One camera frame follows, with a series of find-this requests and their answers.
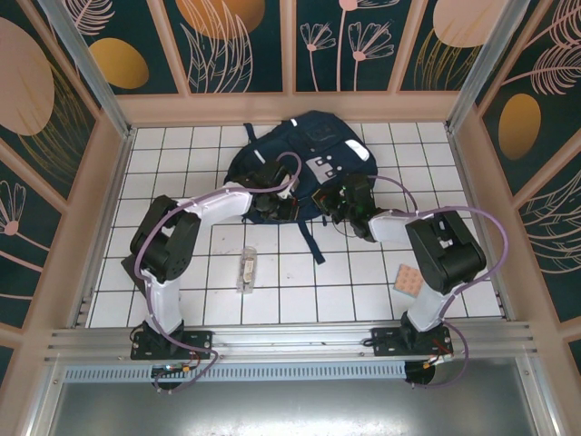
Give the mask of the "wall panel pink flowers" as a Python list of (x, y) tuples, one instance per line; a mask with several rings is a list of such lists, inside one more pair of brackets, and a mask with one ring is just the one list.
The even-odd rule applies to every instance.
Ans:
[(295, 90), (380, 90), (404, 10), (402, 0), (296, 0)]

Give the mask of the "aluminium mounting rail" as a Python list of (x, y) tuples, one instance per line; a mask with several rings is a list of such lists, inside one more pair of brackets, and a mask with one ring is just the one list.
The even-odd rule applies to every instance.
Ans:
[[(472, 358), (537, 354), (526, 322), (504, 319), (457, 319), (450, 322), (468, 342)], [(396, 327), (387, 322), (316, 322), (272, 325), (210, 326), (212, 348), (220, 362), (345, 362), (373, 358), (362, 345), (370, 331)], [(101, 364), (130, 361), (128, 328), (56, 330), (41, 355), (47, 362)]]

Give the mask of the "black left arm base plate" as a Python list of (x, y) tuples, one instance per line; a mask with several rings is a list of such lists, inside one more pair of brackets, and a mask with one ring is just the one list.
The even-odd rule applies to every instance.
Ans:
[[(181, 331), (172, 334), (174, 340), (189, 347), (200, 348), (198, 353), (202, 360), (210, 358), (209, 349), (212, 346), (210, 331)], [(162, 335), (153, 331), (138, 331), (133, 334), (130, 359), (132, 361), (185, 361), (192, 357), (189, 349), (177, 346), (167, 341)]]

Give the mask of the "aluminium side rail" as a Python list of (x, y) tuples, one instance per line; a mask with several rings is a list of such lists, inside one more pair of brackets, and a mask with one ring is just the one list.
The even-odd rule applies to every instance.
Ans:
[[(458, 175), (465, 191), (468, 206), (481, 209), (482, 206), (480, 205), (480, 201), (477, 197), (476, 186), (472, 180), (472, 176), (470, 175), (468, 161), (464, 157), (460, 142), (456, 138), (456, 135), (452, 133), (448, 127), (446, 128), (446, 133), (451, 152), (453, 153), (455, 159), (455, 164), (458, 168)], [(494, 246), (494, 242), (496, 241), (495, 236), (497, 234), (498, 228), (489, 218), (485, 217), (481, 213), (472, 213), (471, 217), (475, 225), (478, 240), (480, 241), (482, 249), (487, 257), (486, 275), (487, 278), (491, 281), (495, 290), (499, 309), (507, 320), (514, 321), (516, 319), (515, 311), (511, 307), (511, 301), (507, 294), (506, 284), (504, 283), (502, 277), (499, 275), (500, 269), (492, 272), (493, 267), (500, 259), (500, 256)]]
[(85, 305), (85, 300), (92, 299), (105, 252), (105, 245), (109, 241), (113, 215), (133, 147), (135, 131), (135, 128), (129, 126), (127, 134), (120, 142), (119, 152), (113, 162), (112, 174), (104, 192), (104, 198), (101, 201), (101, 209), (95, 224), (93, 239), (89, 245), (80, 282), (75, 291), (72, 306), (66, 324), (64, 325), (68, 329), (75, 329), (77, 327), (79, 317), (82, 315)]

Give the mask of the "navy blue school backpack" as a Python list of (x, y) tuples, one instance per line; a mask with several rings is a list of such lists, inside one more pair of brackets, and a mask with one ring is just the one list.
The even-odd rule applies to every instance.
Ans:
[(343, 180), (352, 173), (366, 174), (371, 189), (378, 173), (376, 159), (355, 132), (335, 114), (309, 111), (283, 121), (258, 137), (251, 124), (245, 129), (249, 142), (232, 159), (225, 179), (245, 186), (244, 177), (268, 161), (281, 162), (298, 178), (291, 195), (299, 202), (295, 223), (316, 263), (325, 259), (307, 223), (318, 217), (331, 221), (313, 202), (319, 189), (343, 189)]

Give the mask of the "aluminium corner post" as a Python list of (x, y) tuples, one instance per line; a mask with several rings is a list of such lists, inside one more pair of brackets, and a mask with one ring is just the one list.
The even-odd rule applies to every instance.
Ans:
[(76, 61), (81, 74), (89, 84), (97, 101), (117, 132), (127, 138), (132, 127), (125, 118), (110, 85), (105, 81), (97, 63), (81, 34), (76, 30), (72, 18), (65, 10), (61, 0), (38, 0), (47, 19), (54, 26), (68, 53)]
[(446, 130), (453, 136), (466, 119), (486, 80), (492, 74), (498, 59), (508, 46), (522, 22), (530, 0), (507, 0), (487, 41), (470, 69), (446, 121)]

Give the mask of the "wall panel orange disc leaves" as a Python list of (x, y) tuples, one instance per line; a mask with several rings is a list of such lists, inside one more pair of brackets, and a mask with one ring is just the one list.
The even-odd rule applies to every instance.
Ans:
[(280, 0), (163, 0), (192, 94), (280, 93)]

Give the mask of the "wall panel pink leaf fronds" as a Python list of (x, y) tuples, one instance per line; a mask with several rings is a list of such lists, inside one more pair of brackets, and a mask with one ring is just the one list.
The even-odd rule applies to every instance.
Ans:
[(560, 322), (581, 316), (581, 161), (558, 171), (519, 209)]

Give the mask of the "pink waffle sponge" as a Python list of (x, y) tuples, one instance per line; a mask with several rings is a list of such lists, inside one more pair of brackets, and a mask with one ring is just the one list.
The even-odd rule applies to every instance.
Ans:
[(417, 298), (424, 284), (418, 269), (401, 264), (398, 269), (394, 289), (412, 298)]

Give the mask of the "grey metal plate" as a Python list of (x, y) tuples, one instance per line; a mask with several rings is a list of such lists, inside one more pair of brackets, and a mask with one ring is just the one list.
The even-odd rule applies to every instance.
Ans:
[(402, 381), (67, 383), (41, 436), (555, 436), (512, 374), (447, 389)]

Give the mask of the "wall panel pink feather leaf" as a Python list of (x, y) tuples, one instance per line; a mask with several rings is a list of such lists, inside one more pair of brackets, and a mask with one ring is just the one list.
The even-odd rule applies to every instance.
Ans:
[(549, 0), (532, 24), (525, 17), (477, 97), (485, 117), (505, 109), (545, 117), (581, 112), (581, 0)]

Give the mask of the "small green circuit board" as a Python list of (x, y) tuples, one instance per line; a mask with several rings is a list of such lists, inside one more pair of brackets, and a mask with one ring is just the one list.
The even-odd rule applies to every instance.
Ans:
[(184, 362), (154, 365), (151, 370), (151, 377), (153, 379), (183, 379), (192, 369), (194, 369), (194, 366)]

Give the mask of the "wall panel tall orange oval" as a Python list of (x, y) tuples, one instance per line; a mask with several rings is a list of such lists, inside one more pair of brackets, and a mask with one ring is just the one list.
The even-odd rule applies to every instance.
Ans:
[(518, 193), (581, 129), (581, 42), (526, 49), (483, 122), (509, 190)]

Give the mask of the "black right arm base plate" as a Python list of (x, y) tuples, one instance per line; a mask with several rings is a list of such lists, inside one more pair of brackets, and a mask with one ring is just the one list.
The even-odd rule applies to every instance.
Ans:
[(365, 343), (376, 357), (419, 360), (454, 353), (449, 329), (444, 325), (428, 332), (417, 332), (408, 326), (374, 328)]

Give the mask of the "transparent plastic pencil case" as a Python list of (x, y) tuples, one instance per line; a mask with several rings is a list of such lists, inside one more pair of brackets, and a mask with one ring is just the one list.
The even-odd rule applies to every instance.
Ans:
[(256, 279), (258, 254), (254, 247), (245, 246), (241, 252), (237, 276), (237, 293), (252, 293)]

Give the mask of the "wall panel pink curved lines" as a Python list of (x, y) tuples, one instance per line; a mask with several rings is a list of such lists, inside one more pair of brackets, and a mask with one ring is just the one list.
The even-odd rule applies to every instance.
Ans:
[(0, 250), (0, 323), (24, 327), (42, 270)]

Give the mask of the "wall panel single pink flower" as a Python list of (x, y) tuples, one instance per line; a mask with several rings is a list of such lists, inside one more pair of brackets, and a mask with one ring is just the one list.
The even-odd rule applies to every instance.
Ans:
[(0, 273), (40, 274), (61, 214), (0, 162)]

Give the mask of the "wall panel large peach disc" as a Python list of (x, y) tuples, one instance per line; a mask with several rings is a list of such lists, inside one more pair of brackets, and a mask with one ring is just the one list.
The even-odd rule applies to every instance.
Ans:
[(96, 124), (18, 0), (0, 0), (0, 153), (68, 200)]

